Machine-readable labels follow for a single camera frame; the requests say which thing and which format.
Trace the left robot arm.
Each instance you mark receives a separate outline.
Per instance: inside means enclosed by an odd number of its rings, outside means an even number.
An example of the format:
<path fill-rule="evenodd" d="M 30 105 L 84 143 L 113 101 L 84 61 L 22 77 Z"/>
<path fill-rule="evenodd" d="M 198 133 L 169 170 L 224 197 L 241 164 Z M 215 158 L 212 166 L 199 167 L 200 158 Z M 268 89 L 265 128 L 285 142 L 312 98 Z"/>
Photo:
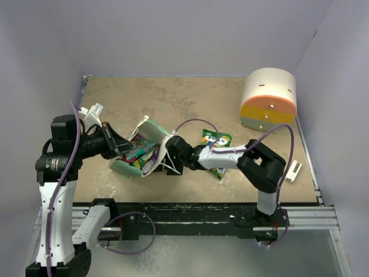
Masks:
<path fill-rule="evenodd" d="M 52 137 L 35 163 L 42 200 L 40 245 L 26 276 L 86 276 L 90 247 L 99 229 L 117 223 L 119 213 L 113 199 L 95 200 L 88 215 L 72 233 L 73 199 L 78 172 L 84 159 L 100 155 L 106 160 L 121 156 L 135 145 L 117 134 L 108 122 L 87 134 L 84 123 L 73 114 L 55 117 Z"/>

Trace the green paper gift bag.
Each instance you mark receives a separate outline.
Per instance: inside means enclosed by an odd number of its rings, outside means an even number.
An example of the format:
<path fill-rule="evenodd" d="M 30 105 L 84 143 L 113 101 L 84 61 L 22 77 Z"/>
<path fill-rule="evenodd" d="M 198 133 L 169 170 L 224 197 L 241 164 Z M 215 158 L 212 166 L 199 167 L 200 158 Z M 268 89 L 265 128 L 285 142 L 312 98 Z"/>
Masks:
<path fill-rule="evenodd" d="M 110 169 L 128 179 L 146 177 L 163 167 L 168 174 L 179 175 L 175 168 L 175 158 L 170 156 L 166 142 L 172 137 L 149 116 L 144 116 L 135 127 L 129 141 L 136 149 L 110 161 Z"/>

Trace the green yellow candy packet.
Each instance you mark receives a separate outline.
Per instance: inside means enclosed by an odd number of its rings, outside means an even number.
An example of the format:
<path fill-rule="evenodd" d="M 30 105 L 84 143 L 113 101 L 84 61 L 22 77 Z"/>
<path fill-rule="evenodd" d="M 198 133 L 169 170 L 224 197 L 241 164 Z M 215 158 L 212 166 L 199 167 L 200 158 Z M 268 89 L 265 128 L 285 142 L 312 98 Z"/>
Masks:
<path fill-rule="evenodd" d="M 230 147 L 232 136 L 228 133 L 219 133 L 207 129 L 202 130 L 201 145 L 211 145 L 215 148 Z"/>

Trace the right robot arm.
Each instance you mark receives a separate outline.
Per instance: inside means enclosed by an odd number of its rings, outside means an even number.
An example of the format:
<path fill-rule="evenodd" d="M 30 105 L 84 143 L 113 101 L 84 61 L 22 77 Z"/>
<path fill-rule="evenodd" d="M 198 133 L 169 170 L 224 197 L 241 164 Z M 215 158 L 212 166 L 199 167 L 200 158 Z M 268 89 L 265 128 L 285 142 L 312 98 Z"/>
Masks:
<path fill-rule="evenodd" d="M 239 170 L 258 190 L 257 221 L 263 226 L 277 219 L 277 192 L 286 161 L 258 140 L 252 139 L 239 147 L 214 148 L 212 145 L 192 147 L 180 136 L 164 140 L 170 170 L 181 175 L 183 169 Z"/>

